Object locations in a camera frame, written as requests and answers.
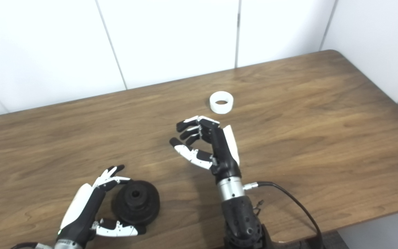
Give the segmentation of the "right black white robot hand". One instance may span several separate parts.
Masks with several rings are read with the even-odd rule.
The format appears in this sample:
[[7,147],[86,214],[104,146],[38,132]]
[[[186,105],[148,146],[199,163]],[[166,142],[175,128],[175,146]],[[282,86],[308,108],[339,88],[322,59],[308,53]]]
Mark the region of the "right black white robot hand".
[[[169,143],[177,153],[191,164],[210,170],[216,182],[229,177],[241,178],[239,155],[231,126],[222,128],[220,122],[205,116],[194,116],[176,124],[179,137]],[[203,140],[210,144],[212,152],[192,147]]]

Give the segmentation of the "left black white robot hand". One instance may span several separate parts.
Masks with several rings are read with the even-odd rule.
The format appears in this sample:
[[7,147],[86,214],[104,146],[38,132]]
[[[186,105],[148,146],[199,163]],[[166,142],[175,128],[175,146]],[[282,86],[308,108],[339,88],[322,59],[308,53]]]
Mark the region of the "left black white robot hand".
[[116,175],[124,168],[124,165],[111,166],[92,185],[85,183],[78,189],[60,224],[57,246],[83,249],[95,236],[116,238],[146,234],[147,229],[142,225],[130,225],[120,220],[96,220],[106,193],[131,181],[131,178]]

